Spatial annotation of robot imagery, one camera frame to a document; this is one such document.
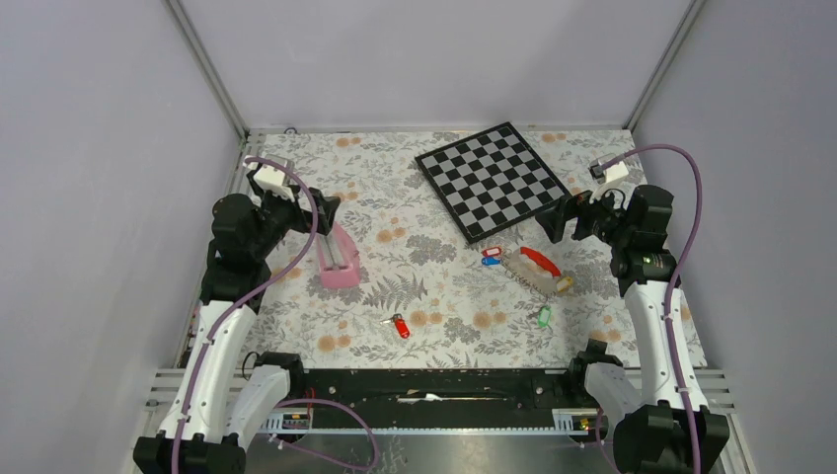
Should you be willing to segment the blue tag key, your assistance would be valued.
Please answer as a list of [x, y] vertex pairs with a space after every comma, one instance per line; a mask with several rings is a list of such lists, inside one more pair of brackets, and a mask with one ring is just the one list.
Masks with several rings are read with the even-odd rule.
[[501, 259], [495, 257], [483, 257], [481, 263], [486, 267], [496, 266], [501, 264]]

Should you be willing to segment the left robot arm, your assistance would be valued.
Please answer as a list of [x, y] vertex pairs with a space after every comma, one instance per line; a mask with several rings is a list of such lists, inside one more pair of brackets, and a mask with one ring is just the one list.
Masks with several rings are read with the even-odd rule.
[[281, 355], [261, 362], [234, 403], [228, 401], [238, 355], [262, 297], [273, 279], [267, 256], [289, 231], [328, 235], [341, 204], [313, 189], [315, 207], [292, 187], [292, 199], [261, 192], [221, 198], [212, 208], [212, 239], [201, 282], [197, 332], [171, 409], [153, 436], [140, 437], [132, 458], [143, 473], [242, 473], [247, 450], [277, 403], [305, 396], [303, 375], [288, 368], [299, 359]]

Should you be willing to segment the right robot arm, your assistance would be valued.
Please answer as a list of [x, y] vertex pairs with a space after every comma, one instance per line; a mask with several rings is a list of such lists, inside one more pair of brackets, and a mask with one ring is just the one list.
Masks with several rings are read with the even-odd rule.
[[652, 185], [634, 189], [624, 208], [591, 191], [561, 197], [536, 220], [553, 243], [575, 223], [576, 241], [596, 237], [611, 249], [610, 269], [638, 342], [642, 384], [603, 353], [579, 354], [582, 370], [566, 391], [581, 407], [598, 403], [610, 424], [622, 473], [708, 473], [728, 439], [726, 417], [711, 412], [689, 360], [682, 327], [679, 261], [664, 247], [673, 196]]

